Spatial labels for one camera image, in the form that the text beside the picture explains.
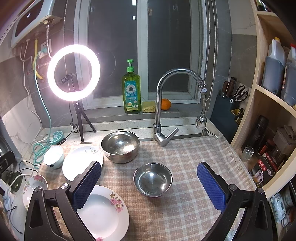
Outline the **deep plate pink roses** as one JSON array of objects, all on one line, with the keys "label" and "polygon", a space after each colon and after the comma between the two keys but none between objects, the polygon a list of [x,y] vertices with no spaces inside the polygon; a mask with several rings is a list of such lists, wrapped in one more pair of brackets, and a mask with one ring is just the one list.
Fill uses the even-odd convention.
[{"label": "deep plate pink roses", "polygon": [[41,175],[35,175],[31,177],[23,187],[23,205],[26,210],[29,208],[30,200],[33,191],[36,187],[42,187],[44,190],[48,190],[48,183],[46,179]]}]

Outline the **white plate pink flower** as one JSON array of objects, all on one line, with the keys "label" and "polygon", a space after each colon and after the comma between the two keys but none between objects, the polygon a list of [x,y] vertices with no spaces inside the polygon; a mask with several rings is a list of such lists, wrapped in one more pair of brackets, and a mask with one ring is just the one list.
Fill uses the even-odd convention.
[{"label": "white plate pink flower", "polygon": [[77,213],[95,240],[122,240],[130,223],[123,199],[111,189],[99,185],[93,188]]}]

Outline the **light blue ceramic bowl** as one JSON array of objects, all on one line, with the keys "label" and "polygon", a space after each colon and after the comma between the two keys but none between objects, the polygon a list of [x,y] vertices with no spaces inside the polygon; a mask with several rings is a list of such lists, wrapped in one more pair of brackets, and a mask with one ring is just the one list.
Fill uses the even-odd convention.
[{"label": "light blue ceramic bowl", "polygon": [[64,150],[61,145],[52,145],[44,154],[43,162],[53,168],[59,169],[65,159]]}]

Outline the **large stainless steel bowl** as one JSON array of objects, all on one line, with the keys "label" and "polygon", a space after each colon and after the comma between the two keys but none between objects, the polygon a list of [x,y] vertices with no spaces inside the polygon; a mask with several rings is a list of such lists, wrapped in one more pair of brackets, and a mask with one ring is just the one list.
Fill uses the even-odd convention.
[{"label": "large stainless steel bowl", "polygon": [[104,155],[116,164],[132,161],[139,152],[139,146],[139,137],[129,131],[112,132],[106,135],[101,142]]}]

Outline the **small red steel bowl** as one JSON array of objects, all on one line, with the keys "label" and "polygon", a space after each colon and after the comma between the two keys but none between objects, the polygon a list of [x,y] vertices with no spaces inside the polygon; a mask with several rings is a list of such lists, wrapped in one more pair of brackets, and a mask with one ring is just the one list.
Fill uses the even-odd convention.
[{"label": "small red steel bowl", "polygon": [[135,170],[133,182],[140,194],[149,198],[158,198],[170,189],[173,175],[165,165],[151,162]]}]

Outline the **chrome kitchen faucet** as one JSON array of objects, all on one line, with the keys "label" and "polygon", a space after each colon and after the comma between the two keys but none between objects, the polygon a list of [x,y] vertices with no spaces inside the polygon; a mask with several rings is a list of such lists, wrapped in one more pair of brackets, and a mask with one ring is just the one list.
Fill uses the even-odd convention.
[{"label": "chrome kitchen faucet", "polygon": [[196,118],[195,126],[199,131],[203,131],[206,128],[207,118],[206,118],[206,93],[207,93],[207,85],[201,76],[187,68],[175,68],[166,72],[158,81],[157,92],[156,92],[156,115],[155,115],[155,124],[154,124],[154,133],[153,139],[158,142],[160,147],[165,147],[172,137],[179,131],[178,128],[175,128],[167,137],[161,132],[161,110],[162,110],[162,99],[163,99],[163,87],[166,81],[175,75],[178,74],[186,74],[191,76],[198,85],[198,90],[202,96],[202,112],[201,115]]}]

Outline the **plaid tablecloth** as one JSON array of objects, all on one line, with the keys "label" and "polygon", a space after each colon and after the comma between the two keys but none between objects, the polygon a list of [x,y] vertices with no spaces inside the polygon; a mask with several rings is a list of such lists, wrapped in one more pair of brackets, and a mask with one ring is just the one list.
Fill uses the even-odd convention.
[{"label": "plaid tablecloth", "polygon": [[[115,164],[105,158],[98,185],[116,192],[127,206],[129,227],[122,240],[201,240],[220,213],[197,177],[197,165],[202,161],[227,183],[255,189],[223,138],[173,140],[163,148],[155,141],[144,141],[129,163]],[[150,162],[165,165],[173,175],[170,189],[158,198],[141,195],[133,183],[135,170]]]}]

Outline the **small glass cup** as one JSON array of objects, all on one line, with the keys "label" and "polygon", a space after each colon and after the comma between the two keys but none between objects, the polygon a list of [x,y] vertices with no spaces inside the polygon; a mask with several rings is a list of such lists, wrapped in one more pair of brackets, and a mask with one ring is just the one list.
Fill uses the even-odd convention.
[{"label": "small glass cup", "polygon": [[241,160],[243,162],[248,162],[251,159],[251,157],[253,156],[254,152],[255,152],[255,150],[253,147],[246,145],[243,152],[242,152]]}]

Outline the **wooden shelf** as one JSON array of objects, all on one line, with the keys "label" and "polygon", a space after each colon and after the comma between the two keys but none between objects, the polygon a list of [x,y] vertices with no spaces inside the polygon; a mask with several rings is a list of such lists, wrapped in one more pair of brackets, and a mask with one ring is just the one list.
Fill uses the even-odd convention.
[{"label": "wooden shelf", "polygon": [[295,109],[261,86],[264,60],[272,39],[278,37],[282,44],[288,46],[295,43],[295,37],[275,11],[258,11],[255,1],[231,1],[230,9],[232,25],[246,26],[248,16],[254,22],[254,25],[246,30],[233,27],[235,34],[256,37],[256,63],[252,86],[245,114],[231,142],[232,147],[240,151],[260,115],[269,119],[268,127],[272,131],[284,124],[295,127]]}]

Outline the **black thermos bottle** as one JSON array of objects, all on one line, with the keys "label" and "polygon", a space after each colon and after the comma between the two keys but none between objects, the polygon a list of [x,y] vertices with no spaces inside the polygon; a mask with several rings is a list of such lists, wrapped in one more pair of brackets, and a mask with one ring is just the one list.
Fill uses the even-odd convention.
[{"label": "black thermos bottle", "polygon": [[258,148],[260,141],[263,137],[263,134],[266,131],[268,123],[269,123],[269,120],[265,116],[260,115],[258,117],[255,127],[252,129],[249,135],[248,145],[250,145],[254,149]]}]

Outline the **knife holder with scissors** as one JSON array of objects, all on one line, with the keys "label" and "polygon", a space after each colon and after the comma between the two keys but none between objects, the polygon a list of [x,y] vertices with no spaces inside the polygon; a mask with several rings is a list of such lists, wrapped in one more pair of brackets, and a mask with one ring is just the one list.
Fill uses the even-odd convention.
[{"label": "knife holder with scissors", "polygon": [[210,121],[224,135],[226,140],[232,142],[238,129],[238,120],[243,117],[244,108],[240,104],[248,98],[248,90],[244,85],[239,85],[235,77],[225,81],[221,93],[216,97]]}]

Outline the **orange fruit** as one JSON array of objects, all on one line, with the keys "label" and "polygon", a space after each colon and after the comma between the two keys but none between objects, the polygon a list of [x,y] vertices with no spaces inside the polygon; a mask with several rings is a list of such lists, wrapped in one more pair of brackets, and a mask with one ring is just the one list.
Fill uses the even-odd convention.
[{"label": "orange fruit", "polygon": [[171,108],[171,101],[166,98],[163,98],[161,101],[161,110],[167,111],[170,108]]}]

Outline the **dark soy sauce jug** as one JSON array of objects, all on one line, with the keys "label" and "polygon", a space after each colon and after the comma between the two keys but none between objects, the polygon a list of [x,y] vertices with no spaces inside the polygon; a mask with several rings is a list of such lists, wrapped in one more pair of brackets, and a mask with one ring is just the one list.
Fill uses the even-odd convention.
[{"label": "dark soy sauce jug", "polygon": [[277,96],[281,92],[285,62],[285,51],[280,39],[275,37],[268,47],[261,86]]}]

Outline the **yellow sponge cloth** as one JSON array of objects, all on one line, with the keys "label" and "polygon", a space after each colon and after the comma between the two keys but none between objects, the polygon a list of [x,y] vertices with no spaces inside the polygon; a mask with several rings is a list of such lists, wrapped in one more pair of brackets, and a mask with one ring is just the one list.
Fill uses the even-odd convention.
[{"label": "yellow sponge cloth", "polygon": [[143,113],[154,113],[156,111],[155,101],[144,101],[142,103],[142,112]]}]

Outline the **green dish soap bottle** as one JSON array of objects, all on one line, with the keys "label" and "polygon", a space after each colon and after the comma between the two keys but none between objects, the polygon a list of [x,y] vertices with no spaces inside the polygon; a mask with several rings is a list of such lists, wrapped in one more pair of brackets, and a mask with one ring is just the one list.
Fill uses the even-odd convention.
[{"label": "green dish soap bottle", "polygon": [[122,77],[123,106],[126,114],[140,113],[140,76],[135,73],[133,59],[127,59],[126,74]]}]

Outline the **water heater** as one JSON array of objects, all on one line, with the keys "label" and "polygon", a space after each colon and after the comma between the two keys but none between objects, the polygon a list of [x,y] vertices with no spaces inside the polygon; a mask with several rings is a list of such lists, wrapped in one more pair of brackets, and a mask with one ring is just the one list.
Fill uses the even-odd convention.
[{"label": "water heater", "polygon": [[16,20],[11,37],[11,48],[30,35],[44,32],[46,25],[55,25],[64,18],[66,1],[34,1]]}]

